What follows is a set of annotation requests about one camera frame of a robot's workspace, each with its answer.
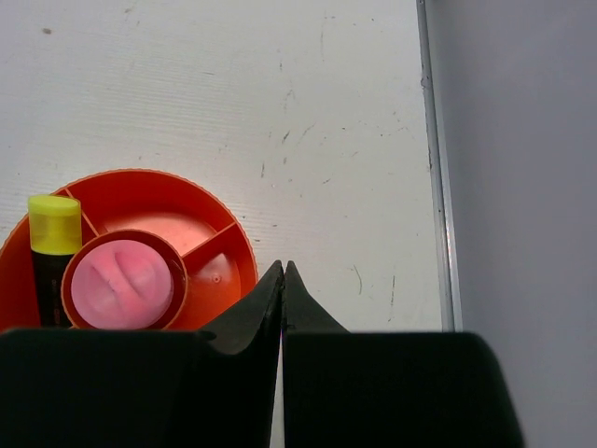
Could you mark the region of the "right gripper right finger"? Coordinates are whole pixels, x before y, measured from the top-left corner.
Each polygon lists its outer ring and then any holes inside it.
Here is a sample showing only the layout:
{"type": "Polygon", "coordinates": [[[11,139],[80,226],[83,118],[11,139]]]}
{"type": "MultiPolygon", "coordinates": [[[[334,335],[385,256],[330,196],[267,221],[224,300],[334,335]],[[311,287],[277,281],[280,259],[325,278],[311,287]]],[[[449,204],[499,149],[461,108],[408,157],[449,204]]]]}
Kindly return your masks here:
{"type": "Polygon", "coordinates": [[[522,447],[491,347],[469,332],[350,332],[289,263],[283,293],[289,447],[522,447]]]}

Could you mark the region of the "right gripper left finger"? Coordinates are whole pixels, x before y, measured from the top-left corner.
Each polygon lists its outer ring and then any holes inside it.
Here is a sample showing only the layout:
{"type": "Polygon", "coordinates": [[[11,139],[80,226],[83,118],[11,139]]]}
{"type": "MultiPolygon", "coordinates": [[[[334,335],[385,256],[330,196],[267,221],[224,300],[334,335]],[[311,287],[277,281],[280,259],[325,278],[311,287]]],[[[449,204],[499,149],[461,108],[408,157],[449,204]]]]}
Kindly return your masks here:
{"type": "Polygon", "coordinates": [[[1,337],[5,447],[265,447],[284,271],[196,330],[14,329],[1,337]]]}

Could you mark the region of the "pink eraser roll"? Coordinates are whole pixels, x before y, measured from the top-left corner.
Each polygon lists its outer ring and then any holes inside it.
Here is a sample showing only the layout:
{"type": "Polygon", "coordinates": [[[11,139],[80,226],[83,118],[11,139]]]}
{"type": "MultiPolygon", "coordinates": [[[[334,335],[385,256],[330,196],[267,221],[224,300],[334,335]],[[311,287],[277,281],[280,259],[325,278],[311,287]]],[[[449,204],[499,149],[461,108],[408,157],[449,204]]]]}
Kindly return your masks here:
{"type": "Polygon", "coordinates": [[[174,280],[154,248],[114,240],[82,258],[70,292],[78,314],[97,329],[145,329],[170,307],[174,280]]]}

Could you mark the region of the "yellow highlighter marker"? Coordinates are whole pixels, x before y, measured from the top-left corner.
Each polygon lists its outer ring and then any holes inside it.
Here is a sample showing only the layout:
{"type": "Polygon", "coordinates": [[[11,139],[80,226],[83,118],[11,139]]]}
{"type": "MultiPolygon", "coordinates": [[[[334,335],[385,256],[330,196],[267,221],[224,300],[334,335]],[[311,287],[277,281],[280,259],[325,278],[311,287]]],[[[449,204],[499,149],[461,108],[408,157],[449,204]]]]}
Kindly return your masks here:
{"type": "Polygon", "coordinates": [[[82,247],[80,202],[66,196],[35,195],[27,205],[40,323],[69,328],[71,321],[62,305],[62,278],[82,247]]]}

